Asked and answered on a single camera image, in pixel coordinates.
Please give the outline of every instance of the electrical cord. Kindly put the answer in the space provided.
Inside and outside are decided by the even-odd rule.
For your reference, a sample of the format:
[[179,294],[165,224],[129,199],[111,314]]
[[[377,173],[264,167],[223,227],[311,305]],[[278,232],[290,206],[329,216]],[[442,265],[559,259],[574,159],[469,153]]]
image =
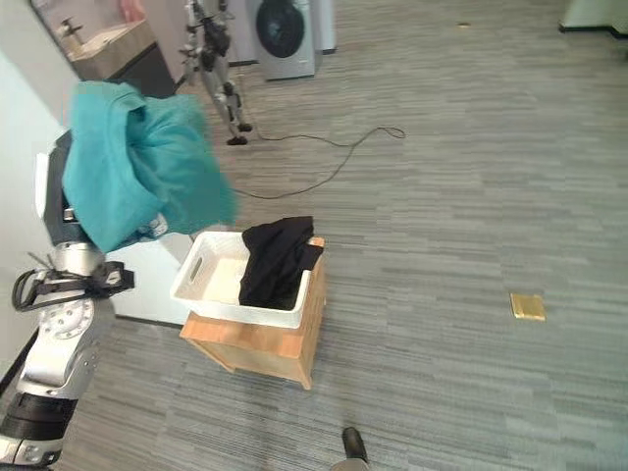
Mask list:
[[[235,49],[235,58],[237,59],[239,56],[237,54],[237,47],[234,44],[234,49]],[[310,186],[306,186],[305,188],[302,189],[298,189],[295,191],[287,191],[285,193],[280,193],[280,194],[275,194],[275,195],[267,195],[267,194],[258,194],[258,193],[253,193],[250,191],[246,191],[243,189],[237,189],[234,188],[234,191],[238,194],[243,194],[245,196],[249,196],[251,198],[256,198],[256,199],[266,199],[266,200],[273,200],[273,199],[281,199],[281,198],[288,198],[290,196],[296,196],[298,194],[302,194],[302,193],[306,193],[308,191],[311,191],[312,189],[318,188],[319,186],[324,185],[325,183],[329,183],[331,180],[333,180],[337,174],[340,173],[340,171],[342,170],[342,168],[346,165],[346,163],[349,161],[349,159],[351,158],[351,156],[353,155],[353,152],[355,152],[355,149],[357,147],[360,146],[360,144],[362,144],[366,139],[368,139],[372,134],[374,134],[377,131],[383,131],[386,134],[388,134],[390,137],[393,137],[395,139],[405,139],[406,138],[406,133],[404,130],[400,129],[400,128],[396,128],[396,127],[392,127],[392,126],[377,126],[375,128],[372,128],[370,131],[366,132],[365,134],[362,135],[362,137],[360,137],[359,139],[357,139],[354,142],[351,143],[339,143],[339,142],[335,142],[333,140],[330,139],[325,139],[324,137],[318,136],[318,135],[310,135],[310,134],[290,134],[290,135],[285,135],[283,137],[267,137],[265,135],[263,135],[260,130],[259,130],[259,126],[256,123],[255,117],[253,116],[253,113],[250,111],[250,109],[248,109],[247,107],[244,106],[244,104],[246,103],[246,88],[244,86],[244,80],[242,78],[242,73],[241,73],[241,65],[237,66],[237,81],[239,82],[239,91],[241,94],[241,98],[242,98],[242,109],[243,111],[249,116],[250,118],[250,123],[252,124],[253,128],[255,129],[255,133],[257,134],[257,137],[261,140],[268,140],[268,141],[274,141],[274,142],[279,142],[282,140],[288,140],[288,139],[314,139],[314,140],[320,140],[322,142],[326,142],[334,147],[344,147],[344,148],[348,148],[348,152],[346,154],[346,156],[344,157],[344,159],[342,159],[342,161],[336,166],[335,169],[333,169],[330,174],[325,177],[324,179],[320,180],[317,183],[314,183]]]
[[245,196],[250,196],[251,198],[257,198],[257,199],[281,199],[281,198],[288,198],[289,196],[296,196],[298,194],[306,193],[307,191],[311,191],[312,189],[318,188],[319,186],[322,186],[325,183],[329,183],[331,180],[333,180],[336,177],[336,175],[340,173],[340,170],[342,170],[342,167],[344,167],[346,165],[346,163],[349,161],[349,159],[353,155],[353,152],[355,151],[355,149],[362,142],[364,142],[366,139],[368,139],[372,134],[374,134],[377,131],[384,131],[386,134],[388,134],[391,137],[394,137],[395,139],[405,139],[405,132],[403,130],[401,130],[399,128],[395,128],[395,127],[385,127],[385,126],[377,126],[376,128],[372,128],[370,131],[368,131],[367,133],[362,135],[362,137],[357,139],[355,142],[352,142],[352,143],[349,143],[349,144],[340,144],[338,142],[334,142],[332,140],[325,139],[324,137],[319,137],[317,135],[309,135],[309,134],[293,134],[293,135],[285,135],[284,137],[262,137],[261,134],[258,134],[258,135],[260,135],[260,139],[262,139],[262,140],[271,140],[271,141],[281,141],[281,140],[297,139],[297,138],[307,138],[307,139],[322,140],[323,142],[327,142],[328,144],[331,144],[331,145],[333,145],[335,147],[349,147],[349,151],[346,154],[346,156],[344,157],[344,159],[342,159],[342,162],[340,162],[338,164],[338,166],[335,169],[333,169],[332,172],[327,177],[325,177],[324,179],[320,180],[317,183],[314,183],[314,184],[312,184],[310,186],[306,186],[305,188],[298,189],[298,190],[295,190],[295,191],[287,191],[285,193],[280,193],[280,194],[276,194],[276,195],[257,194],[257,193],[252,193],[252,192],[249,192],[249,191],[245,191],[243,189],[237,189],[237,188],[235,188],[234,191],[236,193],[243,194]]

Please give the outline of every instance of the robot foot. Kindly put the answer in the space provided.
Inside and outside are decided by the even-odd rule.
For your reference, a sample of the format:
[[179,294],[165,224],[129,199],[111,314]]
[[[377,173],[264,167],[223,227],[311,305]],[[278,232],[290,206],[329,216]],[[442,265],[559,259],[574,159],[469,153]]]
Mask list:
[[227,145],[246,145],[248,140],[243,135],[237,135],[227,141]]

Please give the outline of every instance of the wooden box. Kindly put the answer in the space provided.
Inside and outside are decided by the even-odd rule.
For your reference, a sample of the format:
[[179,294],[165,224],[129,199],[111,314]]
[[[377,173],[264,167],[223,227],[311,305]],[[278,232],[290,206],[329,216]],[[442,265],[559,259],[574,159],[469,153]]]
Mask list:
[[[324,246],[313,237],[310,243]],[[300,382],[312,388],[311,370],[325,305],[325,267],[323,255],[312,271],[298,329],[242,324],[200,317],[193,312],[181,337],[222,365],[227,371],[237,368]]]

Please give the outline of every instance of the wall baseboard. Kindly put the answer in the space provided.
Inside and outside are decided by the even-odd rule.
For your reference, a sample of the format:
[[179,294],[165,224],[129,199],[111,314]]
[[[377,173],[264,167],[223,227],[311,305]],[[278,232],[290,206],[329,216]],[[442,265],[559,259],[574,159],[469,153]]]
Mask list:
[[563,26],[558,25],[558,30],[566,32],[608,32],[615,39],[628,39],[628,33],[619,32],[614,26]]
[[183,328],[183,324],[175,324],[173,322],[151,321],[149,319],[138,319],[136,317],[121,316],[120,314],[116,314],[116,319],[120,319],[123,321],[136,322],[137,324],[147,324],[149,326],[168,327],[170,329],[181,330]]

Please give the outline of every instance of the black cable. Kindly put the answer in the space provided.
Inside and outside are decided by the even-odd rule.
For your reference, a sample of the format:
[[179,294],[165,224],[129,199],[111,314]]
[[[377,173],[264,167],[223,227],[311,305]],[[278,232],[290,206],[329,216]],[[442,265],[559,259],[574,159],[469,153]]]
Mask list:
[[13,284],[13,291],[11,292],[11,303],[16,311],[25,311],[29,306],[32,306],[37,298],[37,280],[33,280],[30,286],[30,290],[24,299],[24,288],[28,279],[35,274],[34,270],[28,270],[22,273],[16,279]]
[[303,139],[314,139],[314,140],[320,140],[323,142],[326,142],[334,147],[348,147],[349,151],[346,154],[346,156],[344,157],[344,159],[342,160],[342,162],[339,163],[339,165],[332,170],[332,172],[324,179],[322,179],[321,181],[314,183],[310,186],[307,186],[305,188],[302,189],[298,189],[296,191],[288,191],[286,193],[281,193],[281,194],[276,194],[276,195],[265,195],[265,194],[256,194],[256,193],[251,193],[249,191],[245,191],[243,189],[237,189],[235,188],[234,191],[238,194],[243,194],[245,196],[250,196],[251,198],[257,198],[257,199],[281,199],[281,198],[287,198],[290,196],[295,196],[301,193],[305,193],[307,191],[310,191],[312,189],[318,188],[319,186],[324,185],[325,183],[330,182],[331,180],[333,180],[336,175],[340,172],[340,170],[342,170],[342,167],[344,167],[344,165],[346,165],[346,163],[348,162],[348,160],[351,158],[351,156],[353,155],[353,152],[355,151],[355,149],[362,143],[364,142],[366,139],[368,139],[371,134],[374,134],[377,131],[384,131],[386,134],[388,134],[390,137],[394,137],[395,139],[405,139],[406,138],[406,134],[405,131],[400,129],[400,128],[395,128],[392,126],[377,126],[376,128],[372,128],[370,131],[366,132],[364,135],[362,135],[362,137],[360,137],[359,139],[357,139],[355,142],[351,142],[348,144],[341,144],[339,142],[334,142],[330,139],[325,139],[324,137],[320,137],[318,135],[310,135],[310,134],[291,134],[291,135],[285,135],[283,137],[266,137],[265,135],[262,135],[262,133],[259,130],[259,127],[257,126],[257,123],[255,123],[255,117],[253,116],[253,113],[251,113],[250,109],[247,109],[244,107],[244,103],[246,102],[246,91],[245,91],[245,87],[244,87],[244,80],[242,78],[242,73],[240,70],[241,65],[237,66],[237,80],[239,81],[239,91],[240,94],[242,95],[242,109],[246,112],[246,114],[250,117],[250,123],[253,126],[253,128],[255,129],[255,133],[257,134],[257,137],[261,140],[269,140],[269,141],[282,141],[282,140],[288,140],[288,139],[299,139],[299,138],[303,138]]
[[327,142],[328,144],[331,144],[331,145],[333,145],[335,147],[349,147],[349,151],[346,154],[346,156],[344,157],[344,159],[342,160],[342,162],[340,162],[339,165],[335,169],[333,169],[332,172],[326,178],[324,178],[324,179],[320,180],[319,182],[314,183],[314,184],[312,184],[310,186],[307,186],[305,188],[298,189],[296,191],[288,191],[286,193],[276,194],[276,195],[273,195],[273,196],[264,195],[264,194],[255,194],[255,193],[251,193],[249,191],[245,191],[243,189],[237,189],[237,188],[234,189],[234,191],[236,193],[239,193],[239,194],[244,194],[246,196],[250,196],[251,198],[257,198],[257,199],[281,199],[281,198],[287,198],[289,196],[295,196],[297,194],[305,193],[305,192],[310,191],[310,190],[312,190],[314,188],[318,188],[319,186],[322,186],[325,183],[328,183],[331,180],[333,180],[336,177],[336,175],[340,172],[340,170],[342,170],[342,167],[344,167],[344,165],[346,165],[348,160],[351,158],[351,156],[353,155],[353,152],[355,151],[355,149],[362,142],[364,142],[366,139],[368,139],[371,134],[373,134],[373,133],[375,133],[377,131],[384,131],[386,134],[388,134],[391,137],[394,137],[395,139],[405,139],[405,132],[403,130],[401,130],[399,128],[395,128],[395,127],[385,127],[385,126],[377,126],[376,128],[372,128],[370,131],[365,133],[362,137],[360,137],[355,142],[352,142],[350,144],[340,144],[338,142],[334,142],[332,140],[325,139],[324,137],[319,137],[317,135],[309,135],[309,134],[294,134],[294,135],[286,135],[284,137],[264,137],[258,131],[258,136],[262,140],[280,141],[280,140],[297,139],[297,138],[316,139],[316,140],[322,140],[324,142]]

